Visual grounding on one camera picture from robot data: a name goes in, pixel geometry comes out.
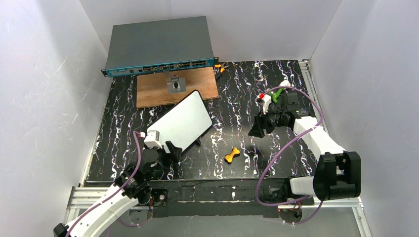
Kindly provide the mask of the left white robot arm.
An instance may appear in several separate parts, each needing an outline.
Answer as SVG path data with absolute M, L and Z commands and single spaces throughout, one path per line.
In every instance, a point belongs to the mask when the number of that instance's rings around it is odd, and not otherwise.
M 147 207 L 166 205 L 168 193 L 152 186 L 150 181 L 169 162 L 178 161 L 182 148 L 167 141 L 162 148 L 142 149 L 139 143 L 138 159 L 125 168 L 113 184 L 79 217 L 67 224 L 59 223 L 54 229 L 56 237 L 98 237 L 122 214 L 136 205 Z

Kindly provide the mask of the white whiteboard black frame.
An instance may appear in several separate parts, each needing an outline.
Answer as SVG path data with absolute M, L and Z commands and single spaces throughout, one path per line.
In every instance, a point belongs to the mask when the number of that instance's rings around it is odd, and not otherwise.
M 166 141 L 184 151 L 210 127 L 212 120 L 203 98 L 199 91 L 194 90 L 150 125 L 146 132 L 159 131 L 162 149 L 168 153 Z

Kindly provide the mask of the yellow black whiteboard eraser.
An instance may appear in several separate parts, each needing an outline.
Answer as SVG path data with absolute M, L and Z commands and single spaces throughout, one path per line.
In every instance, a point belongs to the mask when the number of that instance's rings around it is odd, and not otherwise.
M 234 158 L 239 157 L 240 155 L 241 155 L 240 150 L 238 148 L 234 147 L 229 154 L 225 155 L 224 160 L 228 164 L 231 164 L 233 162 Z

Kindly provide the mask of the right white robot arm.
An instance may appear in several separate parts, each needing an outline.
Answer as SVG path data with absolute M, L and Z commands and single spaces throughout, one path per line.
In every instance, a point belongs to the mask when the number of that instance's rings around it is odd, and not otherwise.
M 320 125 L 314 114 L 299 103 L 298 90 L 282 86 L 277 93 L 261 93 L 256 102 L 262 110 L 254 116 L 248 135 L 263 138 L 276 127 L 288 127 L 301 138 L 317 158 L 313 176 L 286 178 L 279 188 L 261 190 L 255 197 L 263 205 L 291 204 L 307 197 L 320 201 L 356 198 L 361 193 L 361 158 L 338 145 Z

